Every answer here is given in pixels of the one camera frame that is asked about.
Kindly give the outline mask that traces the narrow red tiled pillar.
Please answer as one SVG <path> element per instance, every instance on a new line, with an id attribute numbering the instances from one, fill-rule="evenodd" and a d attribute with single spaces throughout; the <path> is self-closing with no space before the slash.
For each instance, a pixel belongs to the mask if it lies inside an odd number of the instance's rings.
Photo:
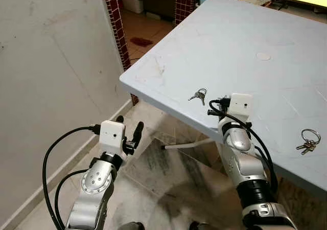
<path id="1" fill-rule="evenodd" d="M 196 8 L 196 0 L 175 0 L 174 21 L 177 26 Z"/>

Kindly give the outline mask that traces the robot right leg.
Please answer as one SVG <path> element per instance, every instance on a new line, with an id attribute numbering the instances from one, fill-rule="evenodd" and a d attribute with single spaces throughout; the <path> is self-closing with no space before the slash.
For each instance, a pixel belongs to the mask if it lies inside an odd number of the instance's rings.
<path id="1" fill-rule="evenodd" d="M 192 221 L 189 225 L 189 230 L 215 230 L 213 226 L 199 222 L 199 221 Z"/>

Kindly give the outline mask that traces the white table leg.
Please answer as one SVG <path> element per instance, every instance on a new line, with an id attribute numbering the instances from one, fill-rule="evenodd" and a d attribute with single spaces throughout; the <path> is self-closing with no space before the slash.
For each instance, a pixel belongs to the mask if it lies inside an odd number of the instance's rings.
<path id="1" fill-rule="evenodd" d="M 184 148 L 193 148 L 193 147 L 198 147 L 202 146 L 205 144 L 210 144 L 210 143 L 215 143 L 212 139 L 203 139 L 201 141 L 197 142 L 190 142 L 186 144 L 176 144 L 176 145 L 165 145 L 162 146 L 162 150 L 179 150 L 179 149 L 184 149 Z"/>

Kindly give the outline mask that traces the wide red tiled pillar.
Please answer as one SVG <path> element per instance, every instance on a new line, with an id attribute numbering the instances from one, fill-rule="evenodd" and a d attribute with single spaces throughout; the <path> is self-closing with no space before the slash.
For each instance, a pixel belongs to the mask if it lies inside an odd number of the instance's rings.
<path id="1" fill-rule="evenodd" d="M 121 16 L 121 2 L 119 0 L 104 1 L 110 26 L 112 27 L 116 48 L 121 59 L 122 69 L 126 71 L 131 66 L 131 60 L 129 59 L 128 41 L 125 35 Z"/>

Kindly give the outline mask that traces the small silver key bunch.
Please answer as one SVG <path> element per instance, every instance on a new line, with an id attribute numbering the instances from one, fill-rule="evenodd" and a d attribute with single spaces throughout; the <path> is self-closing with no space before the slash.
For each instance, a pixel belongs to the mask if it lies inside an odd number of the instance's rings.
<path id="1" fill-rule="evenodd" d="M 206 95 L 206 89 L 201 88 L 196 92 L 194 92 L 194 94 L 189 98 L 189 101 L 191 101 L 192 99 L 199 99 L 201 100 L 201 104 L 205 106 L 205 95 Z"/>

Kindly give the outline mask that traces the light blue plastic table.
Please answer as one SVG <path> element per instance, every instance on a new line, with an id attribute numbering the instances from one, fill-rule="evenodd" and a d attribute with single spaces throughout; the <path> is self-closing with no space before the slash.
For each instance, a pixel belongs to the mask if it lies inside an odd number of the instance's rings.
<path id="1" fill-rule="evenodd" d="M 268 53 L 270 60 L 259 60 Z M 238 0 L 206 0 L 120 76 L 148 102 L 219 141 L 219 119 L 206 101 L 246 93 L 249 118 L 276 173 L 317 197 L 327 196 L 327 25 Z M 322 139 L 301 155 L 301 130 Z"/>

